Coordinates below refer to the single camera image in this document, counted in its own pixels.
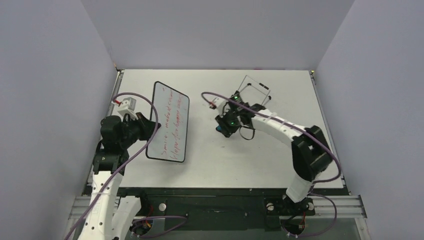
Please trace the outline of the blue whiteboard eraser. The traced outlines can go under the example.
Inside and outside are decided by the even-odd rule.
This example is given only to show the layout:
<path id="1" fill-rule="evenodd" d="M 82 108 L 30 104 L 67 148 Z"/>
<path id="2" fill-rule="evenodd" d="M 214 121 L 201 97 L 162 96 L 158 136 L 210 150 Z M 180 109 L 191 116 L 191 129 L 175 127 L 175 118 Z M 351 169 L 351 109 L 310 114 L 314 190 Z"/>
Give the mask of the blue whiteboard eraser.
<path id="1" fill-rule="evenodd" d="M 218 125 L 216 128 L 215 128 L 218 132 L 222 132 L 223 131 L 223 129 L 222 129 L 222 127 L 220 126 L 220 125 Z"/>

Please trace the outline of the small whiteboard with red writing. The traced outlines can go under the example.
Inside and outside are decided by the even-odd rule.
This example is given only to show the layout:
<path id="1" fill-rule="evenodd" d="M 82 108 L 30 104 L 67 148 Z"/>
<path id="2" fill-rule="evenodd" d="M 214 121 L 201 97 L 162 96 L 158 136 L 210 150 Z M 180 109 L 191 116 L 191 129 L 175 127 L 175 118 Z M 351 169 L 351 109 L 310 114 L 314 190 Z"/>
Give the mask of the small whiteboard with red writing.
<path id="1" fill-rule="evenodd" d="M 156 81 L 153 85 L 150 120 L 160 127 L 146 148 L 149 159 L 182 163 L 186 159 L 190 99 L 182 92 Z"/>

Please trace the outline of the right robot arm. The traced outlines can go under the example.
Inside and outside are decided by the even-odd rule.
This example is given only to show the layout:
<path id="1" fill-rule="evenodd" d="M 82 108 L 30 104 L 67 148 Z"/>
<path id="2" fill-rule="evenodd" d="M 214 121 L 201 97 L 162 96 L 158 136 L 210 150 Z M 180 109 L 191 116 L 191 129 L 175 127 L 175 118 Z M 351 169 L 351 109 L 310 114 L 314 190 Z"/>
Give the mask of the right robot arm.
<path id="1" fill-rule="evenodd" d="M 243 107 L 230 102 L 217 107 L 216 130 L 226 138 L 241 128 L 266 133 L 291 148 L 294 177 L 282 198 L 282 209 L 287 215 L 312 210 L 308 194 L 318 177 L 333 161 L 324 148 L 328 146 L 322 130 L 314 125 L 304 127 L 271 112 L 260 104 Z"/>

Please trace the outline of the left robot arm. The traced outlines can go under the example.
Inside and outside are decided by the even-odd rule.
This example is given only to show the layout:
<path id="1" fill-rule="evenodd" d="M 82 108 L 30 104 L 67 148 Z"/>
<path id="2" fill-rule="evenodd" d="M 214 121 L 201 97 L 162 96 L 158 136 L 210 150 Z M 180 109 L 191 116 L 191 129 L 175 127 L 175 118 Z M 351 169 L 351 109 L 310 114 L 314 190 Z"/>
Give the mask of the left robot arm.
<path id="1" fill-rule="evenodd" d="M 149 143 L 161 124 L 151 121 L 142 113 L 135 117 L 111 115 L 100 122 L 101 141 L 93 158 L 92 192 L 90 204 L 81 215 L 83 228 L 80 240 L 123 240 L 135 215 L 149 209 L 149 201 L 140 195 L 125 196 L 116 205 L 115 200 L 131 157 L 128 149 L 137 141 Z"/>

